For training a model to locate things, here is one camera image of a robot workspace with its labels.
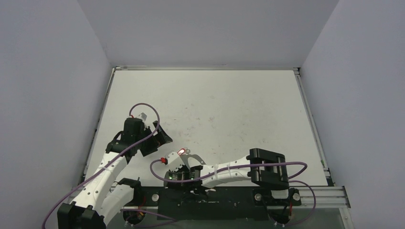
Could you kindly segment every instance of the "black motor bracket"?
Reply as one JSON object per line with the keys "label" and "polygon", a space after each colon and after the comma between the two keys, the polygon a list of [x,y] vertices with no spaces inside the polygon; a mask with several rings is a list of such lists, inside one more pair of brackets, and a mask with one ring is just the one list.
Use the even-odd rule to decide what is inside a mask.
{"label": "black motor bracket", "polygon": [[[246,157],[250,164],[283,163],[284,155],[272,151],[253,148]],[[286,190],[289,188],[286,166],[275,167],[251,167],[247,173],[253,183],[270,190]]]}
{"label": "black motor bracket", "polygon": [[[137,141],[150,135],[152,131],[149,126],[145,126],[145,123],[140,118],[127,118],[124,122],[124,130],[120,131],[114,139],[108,143],[106,152],[121,153],[124,149],[128,148],[130,145],[136,143]],[[156,131],[156,134],[137,146],[132,147],[125,153],[125,159],[127,163],[131,158],[140,150],[143,156],[147,156],[153,152],[156,152],[161,145],[173,142],[161,126]]]}

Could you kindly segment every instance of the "purple cable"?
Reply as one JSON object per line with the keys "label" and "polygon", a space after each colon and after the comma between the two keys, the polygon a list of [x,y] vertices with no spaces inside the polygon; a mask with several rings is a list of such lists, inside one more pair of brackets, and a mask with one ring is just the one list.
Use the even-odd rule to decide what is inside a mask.
{"label": "purple cable", "polygon": [[314,192],[314,190],[311,188],[311,186],[309,186],[307,183],[305,183],[305,182],[303,182],[303,181],[300,181],[300,180],[290,180],[289,183],[301,183],[301,184],[307,186],[307,187],[310,189],[310,191],[312,192],[312,195],[314,196],[314,206],[312,207],[311,212],[310,212],[305,218],[300,219],[300,220],[298,220],[298,221],[296,221],[296,222],[292,222],[292,223],[285,224],[285,226],[293,226],[293,225],[297,225],[297,224],[300,224],[300,223],[304,222],[304,221],[307,220],[309,217],[311,217],[312,214],[314,214],[314,212],[315,212],[315,207],[316,207],[316,196],[315,196],[315,192]]}
{"label": "purple cable", "polygon": [[89,181],[91,181],[92,179],[94,179],[94,178],[96,178],[98,175],[100,175],[100,174],[105,170],[105,168],[107,168],[107,167],[109,167],[111,164],[113,164],[119,157],[121,157],[124,153],[126,153],[126,152],[127,152],[128,150],[130,150],[132,147],[138,145],[139,143],[142,143],[143,141],[145,141],[146,139],[152,137],[153,134],[156,133],[156,131],[158,130],[158,128],[159,128],[159,126],[160,126],[160,117],[159,117],[158,112],[156,111],[156,109],[155,109],[153,106],[151,106],[151,105],[149,105],[149,104],[146,104],[146,103],[135,104],[135,105],[129,110],[129,116],[131,116],[132,110],[133,110],[135,107],[139,106],[139,105],[148,106],[148,107],[150,107],[150,108],[155,112],[156,117],[158,118],[158,123],[157,123],[157,125],[156,125],[155,130],[153,130],[152,133],[151,133],[150,135],[146,136],[145,138],[143,138],[143,139],[141,139],[141,140],[135,142],[134,144],[128,146],[128,148],[124,149],[124,150],[123,150],[121,153],[119,153],[115,158],[113,158],[110,162],[108,162],[105,167],[103,167],[102,169],[100,169],[98,172],[94,173],[94,175],[92,175],[91,177],[89,177],[89,179],[83,181],[83,183],[81,183],[80,185],[78,185],[78,186],[76,186],[75,188],[73,188],[70,192],[68,192],[65,196],[63,196],[60,200],[58,200],[58,202],[51,208],[51,210],[48,212],[48,214],[46,214],[45,219],[44,219],[43,222],[42,222],[42,229],[45,229],[46,221],[48,220],[48,218],[50,217],[50,215],[52,214],[52,212],[55,211],[55,209],[56,209],[66,198],[68,198],[71,194],[73,194],[73,193],[74,193],[76,190],[78,190],[80,187],[82,187],[83,185],[87,184]]}
{"label": "purple cable", "polygon": [[171,217],[164,216],[164,215],[161,215],[161,214],[159,214],[159,213],[155,213],[155,212],[151,212],[151,211],[146,211],[146,210],[143,210],[143,209],[122,209],[121,211],[137,211],[137,212],[143,212],[143,213],[147,213],[147,214],[151,214],[151,215],[155,215],[155,216],[158,216],[158,217],[162,217],[162,218],[170,219],[170,220],[171,220],[171,221],[169,221],[169,222],[163,222],[163,223],[158,223],[158,224],[154,224],[154,225],[146,225],[146,226],[134,225],[134,226],[137,227],[137,228],[153,228],[153,227],[162,226],[162,225],[166,225],[166,224],[170,224],[170,223],[175,223],[175,222],[177,222],[176,219],[173,219],[173,218],[171,218]]}
{"label": "purple cable", "polygon": [[[166,181],[166,182],[171,182],[171,183],[189,183],[189,182],[194,182],[194,181],[202,180],[202,179],[205,179],[205,178],[207,178],[207,177],[211,177],[211,176],[214,175],[214,173],[210,173],[210,174],[207,174],[207,175],[205,175],[205,176],[202,176],[202,177],[199,177],[199,178],[196,178],[196,179],[193,179],[193,180],[191,180],[191,179],[189,179],[189,180],[170,180],[170,179],[165,179],[165,178],[159,177],[159,175],[157,175],[157,174],[153,171],[152,166],[153,166],[153,164],[155,164],[156,162],[161,162],[161,160],[159,159],[159,160],[154,160],[154,161],[152,161],[152,163],[151,163],[150,166],[149,166],[150,171],[151,171],[151,173],[152,173],[157,179],[162,180],[162,181]],[[289,179],[294,178],[294,177],[300,175],[300,174],[301,174],[302,172],[304,172],[304,170],[307,169],[307,167],[308,167],[308,165],[307,165],[306,163],[304,163],[304,162],[282,162],[282,163],[265,163],[265,164],[250,164],[250,165],[240,165],[240,166],[229,166],[229,167],[226,167],[226,168],[220,168],[220,169],[217,170],[217,172],[222,172],[222,171],[229,170],[229,169],[233,169],[233,168],[272,167],[272,166],[290,166],[290,165],[302,165],[302,166],[304,166],[304,167],[303,167],[300,171],[298,171],[296,174],[294,174],[294,175],[292,175],[292,176],[289,176],[289,177],[288,177]]]}

